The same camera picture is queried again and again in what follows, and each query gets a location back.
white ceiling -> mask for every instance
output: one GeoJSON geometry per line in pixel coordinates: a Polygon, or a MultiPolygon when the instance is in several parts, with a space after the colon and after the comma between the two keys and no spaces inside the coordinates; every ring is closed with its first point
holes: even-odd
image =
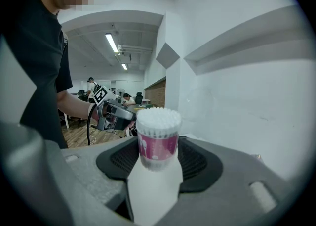
{"type": "Polygon", "coordinates": [[[158,26],[140,23],[102,23],[81,27],[67,32],[69,39],[70,68],[106,66],[121,67],[127,64],[129,70],[145,70],[150,54],[129,52],[115,57],[105,34],[113,35],[116,45],[131,45],[153,48],[157,40],[158,26]]]}

cotton swab container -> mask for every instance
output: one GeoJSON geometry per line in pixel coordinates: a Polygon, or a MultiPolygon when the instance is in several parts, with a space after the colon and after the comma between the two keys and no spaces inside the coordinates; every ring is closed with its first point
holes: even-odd
{"type": "Polygon", "coordinates": [[[177,149],[181,115],[166,108],[137,112],[139,154],[142,164],[151,171],[167,167],[177,149]]]}

fan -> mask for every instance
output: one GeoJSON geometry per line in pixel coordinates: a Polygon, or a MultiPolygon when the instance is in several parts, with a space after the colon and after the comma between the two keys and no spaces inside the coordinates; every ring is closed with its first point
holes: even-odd
{"type": "Polygon", "coordinates": [[[123,98],[124,93],[125,93],[124,89],[118,89],[117,90],[117,95],[119,95],[121,98],[123,98]]]}

black cable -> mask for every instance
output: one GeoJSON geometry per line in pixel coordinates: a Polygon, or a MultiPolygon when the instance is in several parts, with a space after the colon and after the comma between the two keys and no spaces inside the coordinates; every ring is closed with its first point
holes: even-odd
{"type": "Polygon", "coordinates": [[[114,130],[113,130],[112,132],[109,132],[109,131],[106,131],[106,132],[108,132],[108,133],[113,133],[113,134],[117,135],[119,138],[123,138],[123,137],[119,136],[117,133],[115,133],[114,130]]]}
{"type": "Polygon", "coordinates": [[[88,120],[87,120],[88,146],[90,146],[90,133],[89,133],[89,130],[90,130],[90,120],[91,120],[91,116],[92,116],[93,110],[95,109],[96,106],[97,106],[97,104],[94,104],[93,107],[91,108],[91,111],[90,111],[90,113],[89,113],[88,120]]]}

person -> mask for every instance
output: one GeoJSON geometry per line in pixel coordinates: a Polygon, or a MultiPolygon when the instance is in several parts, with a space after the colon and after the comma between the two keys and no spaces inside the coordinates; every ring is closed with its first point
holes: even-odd
{"type": "MultiPolygon", "coordinates": [[[[25,0],[22,13],[5,40],[15,58],[37,86],[20,123],[36,129],[46,140],[67,148],[58,110],[87,119],[93,104],[71,96],[68,44],[57,20],[62,9],[87,3],[87,0],[25,0]]],[[[96,108],[93,118],[97,119],[96,108]]]]}
{"type": "Polygon", "coordinates": [[[128,93],[124,93],[123,97],[126,100],[126,102],[124,103],[124,106],[136,105],[135,100],[128,93]]]}
{"type": "Polygon", "coordinates": [[[89,79],[88,79],[88,81],[89,81],[89,85],[88,85],[88,93],[87,93],[87,95],[88,95],[88,101],[90,102],[90,103],[94,103],[94,99],[93,99],[93,96],[94,96],[94,88],[95,88],[95,86],[97,85],[97,83],[94,81],[94,79],[92,78],[92,77],[90,77],[89,79]]]}

